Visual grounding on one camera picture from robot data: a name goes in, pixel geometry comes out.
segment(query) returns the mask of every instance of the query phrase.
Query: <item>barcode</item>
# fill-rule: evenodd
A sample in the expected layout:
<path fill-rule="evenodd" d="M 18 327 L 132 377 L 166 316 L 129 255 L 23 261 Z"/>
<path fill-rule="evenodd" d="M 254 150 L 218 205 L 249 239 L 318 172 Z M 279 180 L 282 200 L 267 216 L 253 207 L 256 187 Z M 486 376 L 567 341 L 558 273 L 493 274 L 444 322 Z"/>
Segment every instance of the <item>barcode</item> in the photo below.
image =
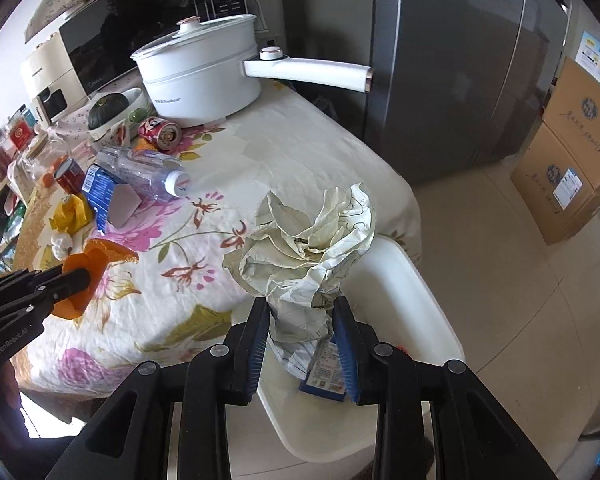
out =
<path fill-rule="evenodd" d="M 99 169 L 100 168 L 98 168 L 97 166 L 91 166 L 89 168 L 89 171 L 87 171 L 87 175 L 84 177 L 84 183 L 82 184 L 82 190 L 85 193 L 91 191 L 91 186 L 93 185 L 93 181 L 96 178 L 96 173 Z"/>

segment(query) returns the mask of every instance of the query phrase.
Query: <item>beige appliance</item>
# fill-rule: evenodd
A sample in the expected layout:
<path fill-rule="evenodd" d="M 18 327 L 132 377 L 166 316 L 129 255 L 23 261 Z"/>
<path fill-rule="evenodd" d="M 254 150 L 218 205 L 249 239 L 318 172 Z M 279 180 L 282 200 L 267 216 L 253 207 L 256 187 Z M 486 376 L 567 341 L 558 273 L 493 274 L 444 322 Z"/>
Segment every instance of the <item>beige appliance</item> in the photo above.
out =
<path fill-rule="evenodd" d="M 88 100 L 57 32 L 36 47 L 21 65 L 20 72 L 33 113 L 44 128 Z"/>

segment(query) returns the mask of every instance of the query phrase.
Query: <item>plastic bottle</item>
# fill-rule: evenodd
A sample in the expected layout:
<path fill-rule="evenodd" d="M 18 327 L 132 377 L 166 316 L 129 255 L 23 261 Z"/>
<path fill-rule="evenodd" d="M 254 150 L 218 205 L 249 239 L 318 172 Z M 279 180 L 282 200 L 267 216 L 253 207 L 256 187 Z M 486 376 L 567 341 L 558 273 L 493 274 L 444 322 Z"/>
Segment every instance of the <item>plastic bottle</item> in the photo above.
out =
<path fill-rule="evenodd" d="M 176 158 L 162 153 L 156 155 L 160 156 L 106 147 L 96 156 L 96 164 L 130 184 L 143 198 L 169 202 L 185 196 L 191 182 L 189 174 Z"/>

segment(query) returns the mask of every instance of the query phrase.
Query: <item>tiled floor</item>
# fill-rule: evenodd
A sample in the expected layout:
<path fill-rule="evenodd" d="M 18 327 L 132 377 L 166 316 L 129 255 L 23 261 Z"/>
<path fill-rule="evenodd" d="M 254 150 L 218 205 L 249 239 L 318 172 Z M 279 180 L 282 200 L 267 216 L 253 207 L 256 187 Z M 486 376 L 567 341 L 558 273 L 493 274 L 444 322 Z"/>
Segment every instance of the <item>tiled floor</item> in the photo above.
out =
<path fill-rule="evenodd" d="M 556 469 L 600 400 L 600 213 L 547 247 L 509 180 L 514 165 L 510 158 L 414 189 L 420 272 L 469 366 Z M 228 423 L 236 478 L 347 480 L 373 455 L 303 463 L 256 399 L 229 409 Z"/>

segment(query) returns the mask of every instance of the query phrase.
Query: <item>pot handle button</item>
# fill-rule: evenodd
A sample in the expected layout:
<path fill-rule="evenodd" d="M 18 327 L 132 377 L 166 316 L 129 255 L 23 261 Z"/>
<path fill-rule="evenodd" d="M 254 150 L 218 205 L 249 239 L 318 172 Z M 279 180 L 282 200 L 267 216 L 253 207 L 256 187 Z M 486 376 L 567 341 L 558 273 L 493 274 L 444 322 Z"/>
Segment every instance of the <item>pot handle button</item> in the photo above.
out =
<path fill-rule="evenodd" d="M 273 61 L 275 59 L 282 59 L 283 57 L 282 49 L 278 46 L 266 46 L 260 49 L 260 59 L 264 61 Z"/>
<path fill-rule="evenodd" d="M 199 30 L 200 28 L 204 28 L 204 25 L 200 23 L 200 16 L 189 16 L 184 20 L 180 20 L 178 25 L 180 25 L 180 30 L 177 32 L 176 36 L 182 36 Z"/>

